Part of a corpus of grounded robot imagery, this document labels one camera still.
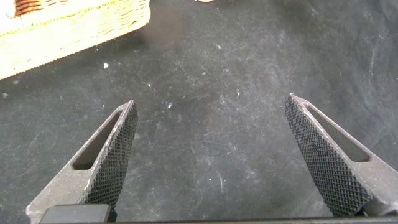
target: woven basket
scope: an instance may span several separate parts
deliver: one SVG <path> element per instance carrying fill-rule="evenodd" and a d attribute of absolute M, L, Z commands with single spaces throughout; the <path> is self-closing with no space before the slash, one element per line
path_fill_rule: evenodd
<path fill-rule="evenodd" d="M 17 0 L 0 31 L 0 79 L 106 42 L 148 23 L 149 0 Z"/>

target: wicker basket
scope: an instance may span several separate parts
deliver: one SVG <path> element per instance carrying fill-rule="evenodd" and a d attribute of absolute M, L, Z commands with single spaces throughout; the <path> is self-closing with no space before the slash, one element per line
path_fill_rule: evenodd
<path fill-rule="evenodd" d="M 0 79 L 106 42 L 148 23 L 149 0 L 17 0 L 0 31 Z"/>

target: textured grip surface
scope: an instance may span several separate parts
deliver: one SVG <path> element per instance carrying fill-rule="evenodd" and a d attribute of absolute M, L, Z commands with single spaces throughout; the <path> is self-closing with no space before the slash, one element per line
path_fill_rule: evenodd
<path fill-rule="evenodd" d="M 285 104 L 287 121 L 315 185 L 335 216 L 356 215 L 372 195 L 303 110 L 289 97 Z"/>
<path fill-rule="evenodd" d="M 103 155 L 101 165 L 86 196 L 85 203 L 116 206 L 124 178 L 126 177 L 137 123 L 136 107 L 131 106 L 126 112 L 127 116 L 118 121 L 122 125 L 117 127 L 111 143 Z"/>

